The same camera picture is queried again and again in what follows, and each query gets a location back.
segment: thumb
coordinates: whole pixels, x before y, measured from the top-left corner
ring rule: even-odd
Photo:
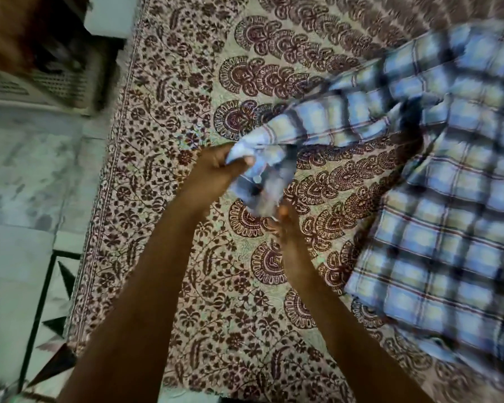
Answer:
[[[254,165],[254,157],[242,157],[224,166],[223,171],[231,180],[234,180],[252,165]]]

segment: patterned bedsheet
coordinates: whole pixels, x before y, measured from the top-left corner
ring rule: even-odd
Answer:
[[[329,74],[504,0],[144,0],[69,319],[81,353],[201,147],[237,140]],[[325,281],[441,402],[504,400],[504,383],[439,362],[343,294],[381,195],[418,133],[310,148],[286,195]],[[227,194],[195,234],[163,383],[255,401],[352,401],[283,274],[266,221]]]

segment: person's left hand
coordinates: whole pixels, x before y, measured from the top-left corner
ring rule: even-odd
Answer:
[[[177,198],[190,211],[203,215],[210,205],[226,192],[239,175],[254,164],[254,157],[238,158],[226,165],[226,157],[234,143],[202,150]]]

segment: shirt fabric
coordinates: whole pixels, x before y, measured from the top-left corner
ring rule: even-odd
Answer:
[[[281,198],[302,145],[404,129],[423,148],[383,196],[345,291],[432,355],[504,374],[504,21],[427,33],[320,85],[235,144],[228,161],[256,165],[231,189],[269,215],[258,197]]]

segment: blue and white plaid fabric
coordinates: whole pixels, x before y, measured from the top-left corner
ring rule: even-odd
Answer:
[[[402,129],[423,132],[423,148],[383,197],[345,290],[439,358],[504,374],[504,22],[427,33],[319,86],[234,146],[230,160],[258,162],[232,189],[254,210],[303,144]]]

